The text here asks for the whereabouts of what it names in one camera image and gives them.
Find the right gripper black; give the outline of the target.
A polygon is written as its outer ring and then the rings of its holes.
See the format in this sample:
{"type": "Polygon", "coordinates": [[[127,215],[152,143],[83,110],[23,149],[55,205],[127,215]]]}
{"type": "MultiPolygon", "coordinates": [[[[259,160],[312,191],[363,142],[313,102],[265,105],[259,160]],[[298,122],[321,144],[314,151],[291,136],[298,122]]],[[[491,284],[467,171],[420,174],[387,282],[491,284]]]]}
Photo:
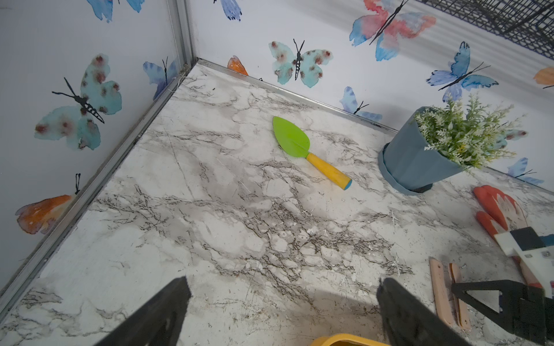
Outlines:
{"type": "Polygon", "coordinates": [[[553,339],[553,300],[542,288],[516,281],[453,283],[454,296],[502,329],[538,345],[553,339]],[[483,294],[496,294],[498,308],[483,301],[483,294]]]}

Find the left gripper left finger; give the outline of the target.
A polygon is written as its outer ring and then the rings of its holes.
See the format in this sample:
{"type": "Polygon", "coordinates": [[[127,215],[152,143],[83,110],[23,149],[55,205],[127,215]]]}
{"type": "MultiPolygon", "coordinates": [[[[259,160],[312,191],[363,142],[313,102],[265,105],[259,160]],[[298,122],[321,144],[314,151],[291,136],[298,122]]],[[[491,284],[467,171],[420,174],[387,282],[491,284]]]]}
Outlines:
{"type": "Polygon", "coordinates": [[[176,345],[191,297],[185,276],[172,280],[96,345],[176,345]]]}

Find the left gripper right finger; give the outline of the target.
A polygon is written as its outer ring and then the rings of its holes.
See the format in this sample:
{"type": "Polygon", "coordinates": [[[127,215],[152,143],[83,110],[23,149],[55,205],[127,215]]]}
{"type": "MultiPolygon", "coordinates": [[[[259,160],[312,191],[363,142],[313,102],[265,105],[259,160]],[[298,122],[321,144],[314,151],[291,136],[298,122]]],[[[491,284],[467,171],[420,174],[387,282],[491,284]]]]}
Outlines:
{"type": "Polygon", "coordinates": [[[469,346],[398,281],[380,281],[377,300],[383,329],[394,346],[469,346]]]}

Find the pink folding fruit knife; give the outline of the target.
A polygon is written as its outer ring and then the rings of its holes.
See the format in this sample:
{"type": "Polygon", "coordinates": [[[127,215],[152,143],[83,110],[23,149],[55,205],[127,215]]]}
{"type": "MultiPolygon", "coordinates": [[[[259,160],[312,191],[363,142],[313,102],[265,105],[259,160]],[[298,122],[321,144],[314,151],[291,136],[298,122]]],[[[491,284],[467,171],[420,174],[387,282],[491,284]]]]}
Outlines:
{"type": "Polygon", "coordinates": [[[454,325],[454,317],[447,295],[443,264],[441,264],[441,262],[437,259],[431,257],[429,259],[429,265],[437,316],[441,321],[451,327],[454,325]]]}

